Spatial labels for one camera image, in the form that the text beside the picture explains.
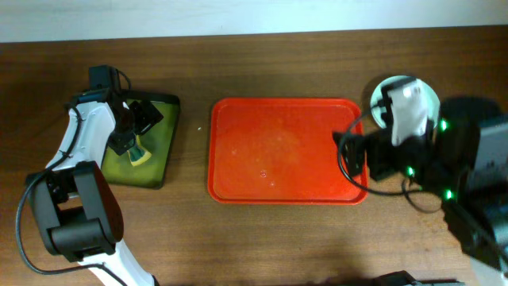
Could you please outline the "green and yellow sponge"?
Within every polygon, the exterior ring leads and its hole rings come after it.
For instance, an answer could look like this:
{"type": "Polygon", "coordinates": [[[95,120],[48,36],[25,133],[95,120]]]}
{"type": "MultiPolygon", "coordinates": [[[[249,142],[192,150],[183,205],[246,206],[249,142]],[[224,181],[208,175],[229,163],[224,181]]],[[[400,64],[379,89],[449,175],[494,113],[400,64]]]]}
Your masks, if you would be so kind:
{"type": "Polygon", "coordinates": [[[141,144],[139,135],[135,136],[134,144],[127,152],[130,164],[133,167],[146,163],[152,157],[152,154],[141,144]]]}

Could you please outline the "pale green plate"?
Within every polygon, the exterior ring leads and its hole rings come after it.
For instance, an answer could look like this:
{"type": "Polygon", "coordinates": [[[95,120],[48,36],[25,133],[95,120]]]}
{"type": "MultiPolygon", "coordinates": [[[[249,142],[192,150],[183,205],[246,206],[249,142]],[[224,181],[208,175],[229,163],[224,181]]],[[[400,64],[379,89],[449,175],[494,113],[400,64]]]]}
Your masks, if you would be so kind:
{"type": "MultiPolygon", "coordinates": [[[[409,78],[408,75],[394,75],[390,76],[384,80],[382,80],[373,90],[370,99],[370,106],[374,106],[381,98],[382,91],[381,88],[387,84],[393,83],[400,79],[409,78]]],[[[439,109],[440,109],[440,99],[437,96],[437,93],[431,88],[430,85],[421,80],[421,89],[426,95],[427,102],[429,104],[429,119],[431,119],[434,123],[434,128],[438,126],[439,120],[439,109]]],[[[381,118],[381,113],[385,112],[385,108],[377,108],[372,111],[372,116],[376,122],[376,124],[384,129],[386,127],[386,123],[381,118]]]]}

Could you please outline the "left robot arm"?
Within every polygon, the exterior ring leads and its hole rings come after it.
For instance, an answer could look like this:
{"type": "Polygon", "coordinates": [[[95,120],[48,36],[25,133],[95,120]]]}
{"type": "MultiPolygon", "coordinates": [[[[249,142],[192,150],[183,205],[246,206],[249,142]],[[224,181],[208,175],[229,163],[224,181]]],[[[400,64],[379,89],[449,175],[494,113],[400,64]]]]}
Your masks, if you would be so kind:
{"type": "Polygon", "coordinates": [[[139,166],[151,153],[140,137],[162,119],[148,100],[127,103],[124,72],[109,65],[89,70],[87,90],[74,95],[66,108],[69,123],[56,155],[41,172],[26,178],[15,217],[21,259],[34,272],[55,276],[91,271],[104,285],[156,285],[124,240],[121,208],[101,167],[107,149],[128,154],[139,166]],[[21,240],[21,213],[30,204],[46,250],[71,262],[45,270],[28,258],[21,240]]]}

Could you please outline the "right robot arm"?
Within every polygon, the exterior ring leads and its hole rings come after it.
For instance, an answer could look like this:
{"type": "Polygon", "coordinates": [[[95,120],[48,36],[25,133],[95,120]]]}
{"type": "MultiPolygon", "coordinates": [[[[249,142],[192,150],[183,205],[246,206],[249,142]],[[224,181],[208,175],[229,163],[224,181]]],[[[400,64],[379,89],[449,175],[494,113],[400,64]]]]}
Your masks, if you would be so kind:
{"type": "Polygon", "coordinates": [[[372,92],[360,135],[333,134],[344,178],[403,177],[400,196],[435,195],[449,232],[483,285],[507,282],[507,115],[493,100],[439,99],[423,80],[397,75],[372,92]]]}

